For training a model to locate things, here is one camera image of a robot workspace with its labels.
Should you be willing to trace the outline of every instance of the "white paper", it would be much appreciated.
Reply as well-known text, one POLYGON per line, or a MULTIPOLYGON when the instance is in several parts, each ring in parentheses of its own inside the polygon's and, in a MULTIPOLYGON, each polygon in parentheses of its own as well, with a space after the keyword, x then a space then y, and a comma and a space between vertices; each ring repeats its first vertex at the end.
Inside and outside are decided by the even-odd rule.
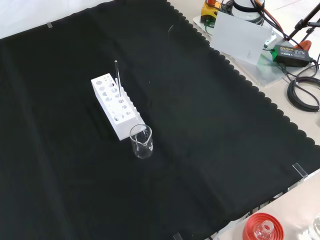
POLYGON ((219 12, 210 47, 247 63, 257 65, 272 28, 266 28, 219 12))

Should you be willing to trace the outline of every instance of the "black tablecloth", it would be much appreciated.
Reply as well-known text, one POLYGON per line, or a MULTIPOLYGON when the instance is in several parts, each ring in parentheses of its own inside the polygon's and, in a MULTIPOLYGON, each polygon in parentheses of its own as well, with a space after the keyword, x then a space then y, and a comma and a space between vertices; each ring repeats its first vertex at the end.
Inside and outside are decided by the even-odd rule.
POLYGON ((202 240, 320 168, 320 149, 164 1, 0 40, 2 239, 202 240), (153 130, 137 159, 91 79, 119 61, 153 130))

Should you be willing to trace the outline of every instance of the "black cord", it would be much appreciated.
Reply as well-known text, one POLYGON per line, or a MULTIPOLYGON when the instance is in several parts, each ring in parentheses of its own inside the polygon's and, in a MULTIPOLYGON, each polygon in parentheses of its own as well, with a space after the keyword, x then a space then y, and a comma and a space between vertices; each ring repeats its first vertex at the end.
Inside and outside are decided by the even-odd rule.
POLYGON ((299 46, 299 48, 304 49, 298 42, 296 42, 294 39, 292 39, 292 37, 288 36, 287 34, 284 33, 284 31, 281 29, 281 27, 278 25, 278 23, 276 21, 274 21, 274 19, 272 18, 271 15, 269 15, 269 13, 267 13, 266 11, 264 11, 264 6, 263 8, 261 8, 261 6, 259 6, 257 4, 257 2, 255 2, 254 0, 250 0, 253 8, 257 11, 257 13, 259 13, 259 15, 267 22, 269 23, 273 28, 277 29, 280 33, 282 33, 284 39, 286 40, 291 40, 293 41, 295 44, 297 44, 299 46))
POLYGON ((313 60, 312 62, 314 63, 314 65, 307 67, 306 69, 302 70, 300 73, 298 73, 297 75, 293 75, 292 73, 287 71, 286 66, 281 67, 282 71, 285 73, 286 77, 289 79, 290 83, 287 89, 287 96, 289 101, 292 103, 292 105, 294 105, 297 109, 300 109, 302 111, 305 112, 320 112, 320 102, 319 100, 316 98, 316 96, 314 96, 311 92, 303 89, 302 87, 298 86, 299 83, 309 83, 309 84, 316 84, 320 87, 320 79, 315 78, 314 76, 317 74, 318 69, 319 69, 319 58, 320 58, 320 54, 317 58, 317 61, 313 60), (303 74, 305 71, 307 71, 308 69, 314 68, 315 67, 315 72, 312 76, 300 76, 301 74, 303 74), (317 103, 316 106, 314 105, 309 105, 304 103, 297 95, 295 88, 298 88, 302 91, 304 91, 305 93, 309 94, 317 103))

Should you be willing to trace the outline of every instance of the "small glass beaker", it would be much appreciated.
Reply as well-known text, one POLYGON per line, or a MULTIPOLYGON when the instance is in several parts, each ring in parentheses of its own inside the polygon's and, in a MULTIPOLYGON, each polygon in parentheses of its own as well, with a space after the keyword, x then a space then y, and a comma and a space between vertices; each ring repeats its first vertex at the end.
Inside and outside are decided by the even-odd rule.
POLYGON ((320 214, 318 214, 312 225, 308 227, 308 233, 312 240, 320 240, 320 214))
POLYGON ((138 124, 130 130, 130 139, 134 154, 140 159, 151 156, 154 150, 152 130, 148 125, 138 124))

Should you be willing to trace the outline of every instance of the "white plastic container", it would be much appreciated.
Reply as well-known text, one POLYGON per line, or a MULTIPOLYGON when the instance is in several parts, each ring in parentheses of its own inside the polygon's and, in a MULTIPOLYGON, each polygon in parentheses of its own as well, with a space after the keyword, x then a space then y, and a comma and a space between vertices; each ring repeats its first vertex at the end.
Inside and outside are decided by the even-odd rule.
POLYGON ((145 124, 124 88, 119 88, 108 73, 91 80, 93 90, 119 140, 129 137, 130 130, 145 124))

